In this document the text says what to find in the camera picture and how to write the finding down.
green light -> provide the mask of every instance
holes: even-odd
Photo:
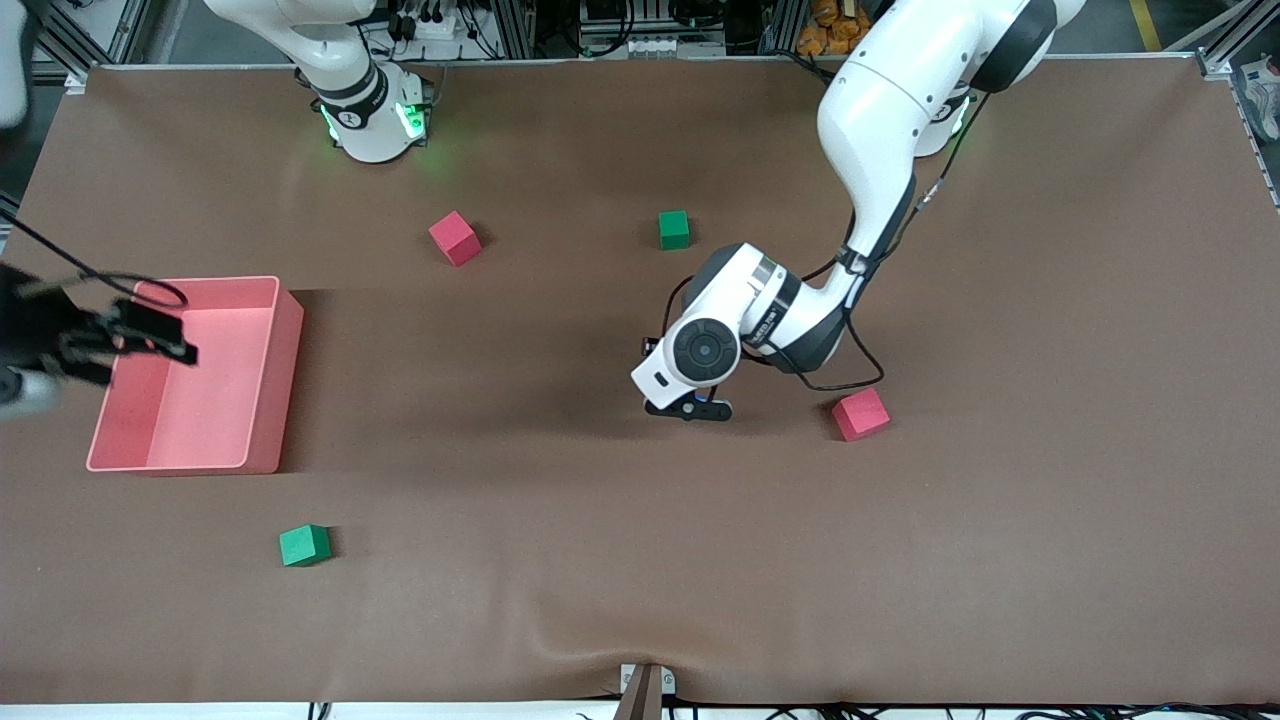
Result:
[[[399,102],[396,104],[396,114],[399,115],[401,124],[404,126],[404,132],[412,137],[422,137],[422,111],[416,108],[406,108]]]
[[[332,137],[334,142],[339,142],[338,129],[333,127],[333,118],[329,117],[329,110],[324,105],[320,106],[320,114],[324,115],[324,122],[329,126],[329,137]]]

yellow stripe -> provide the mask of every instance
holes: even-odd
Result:
[[[1156,35],[1156,23],[1151,20],[1147,0],[1129,0],[1129,8],[1133,10],[1134,22],[1138,23],[1138,33],[1142,35],[1142,45],[1147,53],[1162,50],[1164,45],[1160,44],[1160,36]]]

cube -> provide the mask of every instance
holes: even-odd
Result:
[[[476,231],[471,229],[457,210],[431,225],[430,233],[440,252],[444,252],[454,268],[462,266],[480,254],[480,238],[476,237]]]
[[[684,210],[658,213],[658,238],[663,250],[689,247],[689,215]]]
[[[840,434],[845,442],[864,438],[888,425],[888,411],[881,402],[876,388],[855,392],[836,404],[832,410],[836,424],[840,425]]]
[[[280,533],[280,561],[285,568],[306,568],[332,556],[328,528],[302,525]]]

table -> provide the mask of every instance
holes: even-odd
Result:
[[[755,366],[730,424],[643,413],[640,337],[713,249],[838,243],[820,92],[457,68],[430,146],[370,167],[287,72],[95,72],[24,219],[113,269],[278,274],[306,325],[278,475],[90,475],[88,387],[0,429],[3,700],[582,697],[634,661],[709,702],[1276,700],[1280,220],[1192,60],[992,99],[856,313],[891,430],[838,442]],[[426,234],[454,209],[461,269]],[[303,523],[339,557],[282,569]]]

pink cube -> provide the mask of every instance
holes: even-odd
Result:
[[[280,465],[302,305],[279,278],[169,281],[200,355],[115,359],[86,466],[147,477],[264,475]],[[169,300],[151,286],[138,292]]]
[[[836,404],[832,415],[840,425],[845,442],[864,438],[888,425],[888,411],[879,400],[876,388],[855,392]]]
[[[440,247],[454,268],[480,254],[480,238],[476,231],[462,219],[457,210],[431,225],[431,240]]]

